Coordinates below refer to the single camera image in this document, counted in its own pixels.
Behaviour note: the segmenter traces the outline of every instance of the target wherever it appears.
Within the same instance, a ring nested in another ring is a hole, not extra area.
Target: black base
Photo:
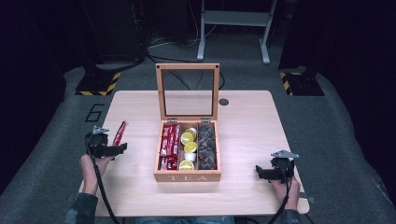
[[[308,78],[298,73],[281,73],[288,95],[324,96],[324,92],[314,77]]]
[[[76,91],[107,91],[116,74],[117,72],[104,71],[95,74],[85,73],[76,87]]]

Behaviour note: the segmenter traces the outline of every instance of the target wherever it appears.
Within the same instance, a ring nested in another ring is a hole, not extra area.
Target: yellow and black warning stripe
[[[111,80],[110,85],[108,86],[106,91],[76,91],[76,95],[110,95],[113,92],[114,88],[116,88],[117,81],[119,80],[120,73],[114,75]]]
[[[300,75],[301,73],[290,73],[290,74],[292,74],[292,75]],[[285,88],[286,94],[287,95],[293,95],[293,92],[291,91],[290,84],[289,84],[288,79],[286,77],[286,73],[281,72],[280,73],[280,78],[282,78],[283,87]]]

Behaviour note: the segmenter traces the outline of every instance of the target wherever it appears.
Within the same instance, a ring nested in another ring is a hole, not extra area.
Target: red snack bar
[[[180,124],[171,124],[163,127],[163,141],[160,156],[161,170],[177,169],[177,153]]]
[[[180,132],[180,124],[176,126],[176,133],[175,133],[175,141],[174,141],[174,147],[173,147],[173,153],[177,155],[178,153],[178,137],[179,137],[179,132]]]
[[[166,149],[168,148],[168,145],[169,145],[169,131],[170,131],[170,129],[171,129],[171,126],[163,127],[163,142],[161,144],[161,152],[160,152],[161,157],[166,156]]]
[[[114,137],[113,146],[117,147],[120,145],[121,138],[125,130],[125,126],[126,126],[126,121],[123,121],[121,126],[119,127],[119,130],[116,133],[116,136]]]

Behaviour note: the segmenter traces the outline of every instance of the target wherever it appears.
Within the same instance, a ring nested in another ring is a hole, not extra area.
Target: round yellow object
[[[192,136],[194,137],[194,140],[197,138],[197,130],[194,128],[189,128],[184,131],[185,133],[191,133]]]
[[[194,163],[192,161],[181,161],[178,166],[179,170],[194,170]]]
[[[180,141],[183,145],[186,145],[187,143],[194,141],[194,136],[192,133],[183,133],[180,137]]]
[[[185,152],[194,152],[197,150],[197,144],[195,142],[188,142],[184,145]]]

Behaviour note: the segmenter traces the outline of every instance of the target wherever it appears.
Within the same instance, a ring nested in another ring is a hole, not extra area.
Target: sleeve
[[[98,198],[95,195],[87,193],[79,193],[76,201],[67,211],[66,224],[75,223],[94,223],[95,210],[98,204]]]
[[[301,215],[296,210],[285,209],[280,214],[280,223],[282,224],[303,224]]]

